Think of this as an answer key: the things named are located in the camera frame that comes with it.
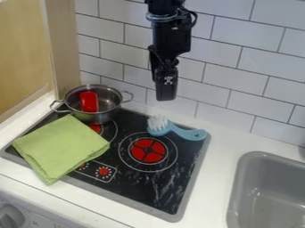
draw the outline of stainless steel pot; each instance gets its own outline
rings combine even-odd
[[[81,110],[79,95],[85,91],[97,93],[99,112],[84,112]],[[122,93],[130,95],[130,98],[124,101]],[[107,85],[83,85],[69,91],[64,100],[54,101],[50,108],[58,113],[71,113],[75,118],[87,124],[103,124],[113,120],[122,103],[131,102],[134,99],[132,93],[128,91],[122,93]],[[54,108],[54,105],[59,102],[65,103],[69,109],[57,110]]]

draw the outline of gray sink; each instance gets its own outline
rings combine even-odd
[[[228,228],[305,228],[305,164],[265,152],[239,160]]]

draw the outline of black stovetop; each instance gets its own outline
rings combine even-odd
[[[53,112],[29,132],[62,116]],[[111,142],[110,149],[64,180],[103,196],[112,192],[111,196],[106,194],[108,198],[170,222],[177,221],[183,215],[197,175],[194,170],[198,172],[200,168],[208,140],[190,142],[173,133],[152,137],[146,132],[147,119],[121,110],[114,121],[101,129],[100,135]],[[10,155],[6,158],[20,158],[12,146],[5,152]]]

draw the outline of red burner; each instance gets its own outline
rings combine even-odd
[[[131,145],[131,156],[146,164],[161,162],[166,155],[165,146],[153,139],[141,139]]]
[[[98,134],[100,134],[103,131],[103,126],[102,125],[95,125],[92,124],[89,126],[92,130],[94,130],[95,132],[97,132]]]
[[[106,167],[102,167],[99,170],[100,175],[108,175],[109,174],[109,170]]]

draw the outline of pot handle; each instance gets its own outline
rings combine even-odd
[[[127,102],[131,102],[132,100],[134,100],[134,94],[132,94],[131,92],[129,92],[129,91],[122,91],[122,93],[130,95],[130,98],[125,100],[125,101],[123,101],[122,103],[127,103]]]
[[[57,113],[71,113],[71,111],[69,111],[69,110],[57,110],[56,108],[53,107],[56,103],[62,103],[62,102],[63,102],[63,100],[53,101],[50,105],[50,109],[57,112]]]

